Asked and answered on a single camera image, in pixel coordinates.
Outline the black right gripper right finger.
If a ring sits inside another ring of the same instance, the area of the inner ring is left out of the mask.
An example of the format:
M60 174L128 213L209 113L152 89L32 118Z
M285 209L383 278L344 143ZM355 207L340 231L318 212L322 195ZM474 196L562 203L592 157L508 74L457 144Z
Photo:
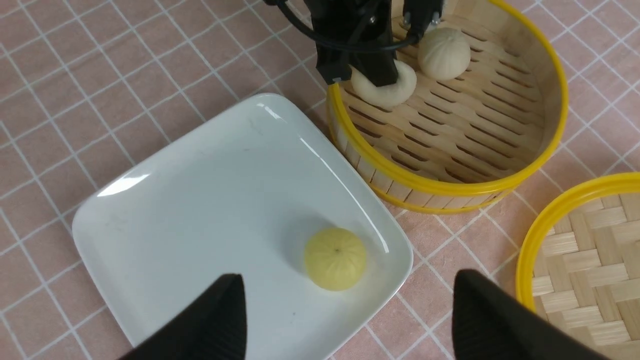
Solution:
M457 360L605 359L475 269L455 275L451 334Z

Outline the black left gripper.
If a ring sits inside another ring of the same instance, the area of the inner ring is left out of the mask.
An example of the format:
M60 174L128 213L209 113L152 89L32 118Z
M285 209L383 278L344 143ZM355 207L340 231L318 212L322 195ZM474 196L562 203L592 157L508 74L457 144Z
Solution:
M307 0L311 25L301 31L317 48L315 68L328 84L351 80L352 68L376 87L393 85L397 52L441 23L443 0Z

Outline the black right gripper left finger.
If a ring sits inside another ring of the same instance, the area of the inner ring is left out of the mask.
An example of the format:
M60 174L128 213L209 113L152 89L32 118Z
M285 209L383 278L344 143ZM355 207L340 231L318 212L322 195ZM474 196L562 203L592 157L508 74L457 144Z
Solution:
M248 343L245 285L240 274L215 280L171 321L122 360L244 360Z

